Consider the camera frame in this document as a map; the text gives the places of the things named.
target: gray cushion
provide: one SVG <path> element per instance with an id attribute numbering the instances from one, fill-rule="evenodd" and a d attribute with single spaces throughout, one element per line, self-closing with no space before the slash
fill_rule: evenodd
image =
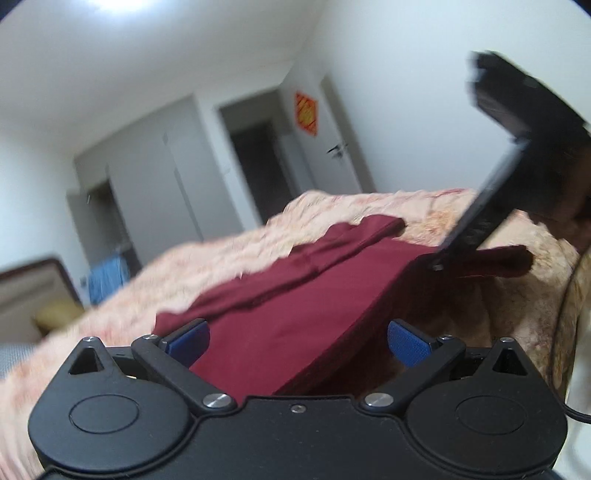
<path id="1" fill-rule="evenodd" d="M 0 378 L 6 377 L 8 371 L 27 358 L 35 347 L 34 343 L 0 343 Z"/>

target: door handle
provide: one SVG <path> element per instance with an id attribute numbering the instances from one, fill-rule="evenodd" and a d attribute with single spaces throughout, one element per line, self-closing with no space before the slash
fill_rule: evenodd
<path id="1" fill-rule="evenodd" d="M 347 144 L 336 144 L 333 148 L 331 148 L 330 150 L 328 150 L 326 153 L 332 153 L 335 152 L 332 157 L 335 158 L 343 158 L 343 156 L 345 155 L 345 148 L 347 148 Z"/>

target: blue cloth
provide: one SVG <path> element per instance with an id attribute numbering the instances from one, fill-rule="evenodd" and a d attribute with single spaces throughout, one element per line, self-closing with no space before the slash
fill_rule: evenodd
<path id="1" fill-rule="evenodd" d="M 98 305 L 129 281 L 129 269 L 125 260 L 117 255 L 105 260 L 90 271 L 88 296 L 90 303 Z"/>
<path id="2" fill-rule="evenodd" d="M 397 322 L 390 322 L 388 325 L 388 346 L 407 368 L 414 367 L 431 355 L 431 346 L 425 340 Z"/>

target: pink floral blanket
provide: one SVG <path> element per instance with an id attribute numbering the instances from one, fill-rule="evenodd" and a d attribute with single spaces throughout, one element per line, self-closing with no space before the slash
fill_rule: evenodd
<path id="1" fill-rule="evenodd" d="M 129 345 L 152 331 L 160 310 L 182 311 L 208 288 L 264 269 L 288 255 L 294 245 L 315 241 L 337 222 L 359 223 L 364 216 L 376 213 L 398 216 L 408 225 L 402 239 L 438 245 L 474 195 L 460 189 L 354 196 L 307 192 L 262 228 L 169 250 L 100 308 L 47 337 L 0 382 L 0 478 L 31 479 L 41 473 L 27 435 L 28 416 L 80 338 L 94 335 L 107 346 Z M 473 346 L 513 336 L 543 371 L 556 310 L 576 253 L 522 213 L 508 219 L 487 246 L 511 244 L 524 244 L 535 255 L 531 272 L 522 278 L 494 279 L 455 292 L 450 299 L 453 307 L 432 319 L 429 333 L 451 333 Z M 566 370 L 573 350 L 576 319 L 589 287 L 589 268 L 586 259 L 569 301 L 558 349 L 560 373 Z"/>

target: pillow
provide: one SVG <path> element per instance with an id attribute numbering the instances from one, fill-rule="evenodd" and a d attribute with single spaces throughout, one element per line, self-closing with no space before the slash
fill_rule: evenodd
<path id="1" fill-rule="evenodd" d="M 33 316 L 41 333 L 64 328 L 80 318 L 84 307 L 72 299 L 52 300 Z"/>

